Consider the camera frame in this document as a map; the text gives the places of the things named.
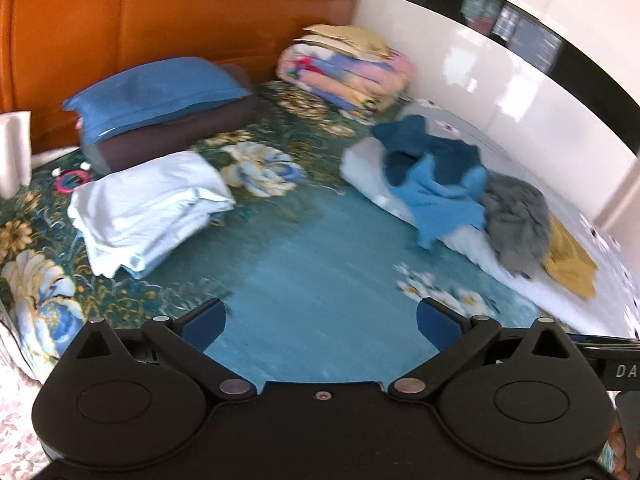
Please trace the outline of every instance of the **metal pin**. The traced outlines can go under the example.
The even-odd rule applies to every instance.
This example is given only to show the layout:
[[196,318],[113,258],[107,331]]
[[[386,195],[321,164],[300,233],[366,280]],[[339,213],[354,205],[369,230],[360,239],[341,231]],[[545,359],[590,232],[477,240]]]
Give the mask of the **metal pin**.
[[219,388],[227,395],[242,395],[251,389],[251,383],[244,379],[227,379],[220,383]]
[[329,392],[325,392],[325,391],[321,391],[321,392],[316,392],[316,394],[314,395],[314,397],[317,400],[330,400],[333,396],[331,393]]
[[420,379],[404,377],[394,383],[394,387],[402,394],[419,394],[427,387]]

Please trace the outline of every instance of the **blue pillow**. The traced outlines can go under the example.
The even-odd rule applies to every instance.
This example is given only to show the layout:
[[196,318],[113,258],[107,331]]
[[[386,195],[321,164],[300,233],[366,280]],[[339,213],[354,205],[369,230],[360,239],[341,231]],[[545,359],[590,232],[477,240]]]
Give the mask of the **blue pillow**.
[[177,57],[131,68],[64,103],[82,117],[83,141],[95,144],[247,97],[251,92],[213,63]]

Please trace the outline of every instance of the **wooden headboard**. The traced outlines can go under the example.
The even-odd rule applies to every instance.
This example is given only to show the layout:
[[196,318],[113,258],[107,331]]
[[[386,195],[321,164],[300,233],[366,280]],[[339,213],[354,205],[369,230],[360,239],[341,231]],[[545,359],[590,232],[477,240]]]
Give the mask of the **wooden headboard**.
[[201,56],[273,77],[314,23],[351,22],[356,0],[0,0],[0,106],[31,110],[33,153],[78,142],[62,102],[133,66]]

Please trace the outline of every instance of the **pink hair tie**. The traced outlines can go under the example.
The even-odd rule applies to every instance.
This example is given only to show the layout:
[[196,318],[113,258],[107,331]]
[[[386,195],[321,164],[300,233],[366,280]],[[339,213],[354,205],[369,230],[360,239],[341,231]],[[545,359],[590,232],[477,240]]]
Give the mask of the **pink hair tie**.
[[76,187],[86,184],[90,179],[85,170],[65,171],[56,180],[56,191],[63,194],[72,193]]

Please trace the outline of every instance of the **black mount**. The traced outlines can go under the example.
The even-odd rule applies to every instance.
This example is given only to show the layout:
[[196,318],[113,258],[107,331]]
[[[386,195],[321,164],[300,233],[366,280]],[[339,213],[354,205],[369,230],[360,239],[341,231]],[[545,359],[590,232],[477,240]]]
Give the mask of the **black mount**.
[[202,353],[224,329],[219,300],[139,330],[92,319],[34,403],[52,461],[36,478],[612,478],[596,462],[614,419],[606,390],[640,389],[637,341],[549,318],[502,328],[431,299],[417,322],[440,353],[388,392],[268,383],[258,395]]

